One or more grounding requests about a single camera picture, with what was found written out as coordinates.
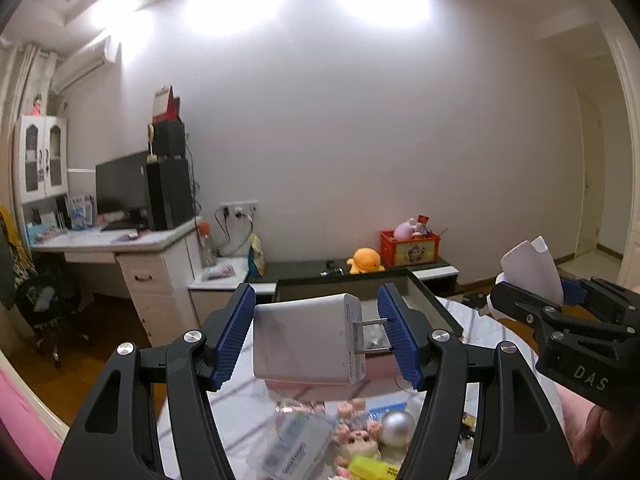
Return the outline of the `person's hand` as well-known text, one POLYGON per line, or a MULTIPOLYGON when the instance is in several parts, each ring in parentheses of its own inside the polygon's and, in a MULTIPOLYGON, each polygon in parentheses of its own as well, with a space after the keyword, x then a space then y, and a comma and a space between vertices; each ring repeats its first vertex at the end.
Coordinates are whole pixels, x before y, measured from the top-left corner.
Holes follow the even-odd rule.
POLYGON ((583 465, 596 452, 601 442, 606 442, 610 448, 615 448, 623 440, 639 429, 639 416, 611 412, 600 406, 587 408, 584 414, 574 419, 574 427, 568 430, 570 449, 577 465, 583 465))

